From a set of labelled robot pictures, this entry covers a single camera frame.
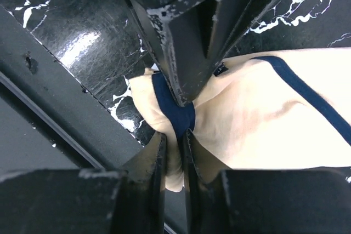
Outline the beige underwear navy trim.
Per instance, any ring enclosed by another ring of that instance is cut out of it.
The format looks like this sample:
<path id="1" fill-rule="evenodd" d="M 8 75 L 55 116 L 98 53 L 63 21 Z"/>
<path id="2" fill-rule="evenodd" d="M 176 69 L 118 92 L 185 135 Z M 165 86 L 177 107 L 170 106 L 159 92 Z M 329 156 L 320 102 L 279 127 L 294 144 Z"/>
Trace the beige underwear navy trim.
<path id="1" fill-rule="evenodd" d="M 129 81 L 132 99 L 167 138 L 166 188 L 184 185 L 180 141 L 186 130 L 232 169 L 350 166 L 350 49 L 300 49 L 224 60 L 186 107 L 163 74 Z"/>

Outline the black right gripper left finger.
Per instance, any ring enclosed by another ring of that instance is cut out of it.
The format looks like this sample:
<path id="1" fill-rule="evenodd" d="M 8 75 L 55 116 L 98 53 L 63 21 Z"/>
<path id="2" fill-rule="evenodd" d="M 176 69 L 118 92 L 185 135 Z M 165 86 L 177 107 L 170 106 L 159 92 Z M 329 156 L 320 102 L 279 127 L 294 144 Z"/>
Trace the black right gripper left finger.
<path id="1" fill-rule="evenodd" d="M 117 170 L 1 175 L 1 233 L 163 233 L 166 137 Z"/>

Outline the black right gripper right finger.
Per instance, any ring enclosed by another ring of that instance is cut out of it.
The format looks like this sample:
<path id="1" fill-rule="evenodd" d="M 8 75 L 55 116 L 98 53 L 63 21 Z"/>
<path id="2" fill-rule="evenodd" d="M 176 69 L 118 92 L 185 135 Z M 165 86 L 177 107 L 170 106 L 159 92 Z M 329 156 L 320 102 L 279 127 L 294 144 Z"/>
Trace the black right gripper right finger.
<path id="1" fill-rule="evenodd" d="M 350 233 L 350 168 L 233 170 L 182 138 L 189 233 Z"/>

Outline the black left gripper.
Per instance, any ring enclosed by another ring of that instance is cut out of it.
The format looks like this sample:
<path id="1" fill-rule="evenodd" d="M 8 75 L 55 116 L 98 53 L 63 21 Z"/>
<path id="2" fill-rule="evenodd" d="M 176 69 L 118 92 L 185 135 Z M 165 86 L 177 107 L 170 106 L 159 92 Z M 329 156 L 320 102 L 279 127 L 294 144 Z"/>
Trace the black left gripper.
<path id="1" fill-rule="evenodd" d="M 203 89 L 229 44 L 271 0 L 124 0 L 176 103 Z"/>

